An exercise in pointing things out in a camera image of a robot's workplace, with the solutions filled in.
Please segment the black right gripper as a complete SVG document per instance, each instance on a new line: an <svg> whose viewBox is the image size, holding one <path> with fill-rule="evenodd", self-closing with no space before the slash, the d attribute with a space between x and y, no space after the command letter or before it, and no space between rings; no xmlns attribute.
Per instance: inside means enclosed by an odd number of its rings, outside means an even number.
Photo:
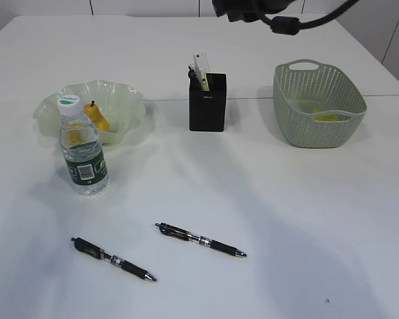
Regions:
<svg viewBox="0 0 399 319"><path fill-rule="evenodd" d="M243 21L252 23L260 15L274 15L287 9L293 0L213 0L212 5L217 17L226 16L229 22Z"/></svg>

